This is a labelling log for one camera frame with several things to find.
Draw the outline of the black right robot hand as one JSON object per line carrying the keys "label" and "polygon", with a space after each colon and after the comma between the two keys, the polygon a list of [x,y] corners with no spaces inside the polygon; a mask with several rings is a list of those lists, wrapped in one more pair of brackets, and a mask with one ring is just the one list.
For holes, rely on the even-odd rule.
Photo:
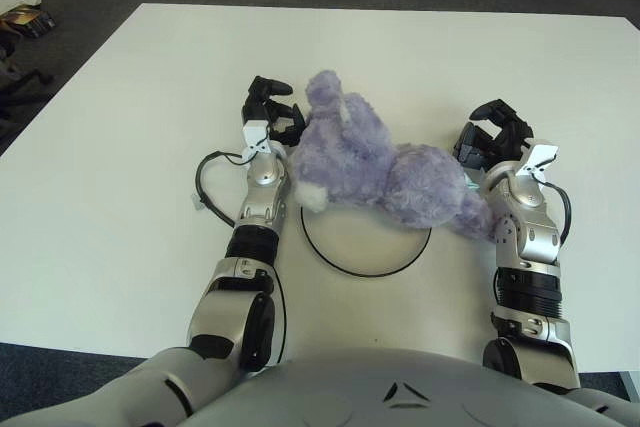
{"label": "black right robot hand", "polygon": [[502,99],[476,108],[469,116],[453,156],[465,168],[489,173],[508,167],[515,176],[543,172],[557,157],[556,145],[534,138],[532,128]]}

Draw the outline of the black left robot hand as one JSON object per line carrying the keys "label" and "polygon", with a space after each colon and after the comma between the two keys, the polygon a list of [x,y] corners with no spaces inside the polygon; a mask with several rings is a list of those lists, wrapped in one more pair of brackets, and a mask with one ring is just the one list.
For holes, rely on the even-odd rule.
{"label": "black left robot hand", "polygon": [[293,88],[285,82],[261,76],[253,79],[241,109],[245,161],[251,161],[256,154],[299,144],[306,121],[298,105],[288,106],[273,99],[292,94]]}

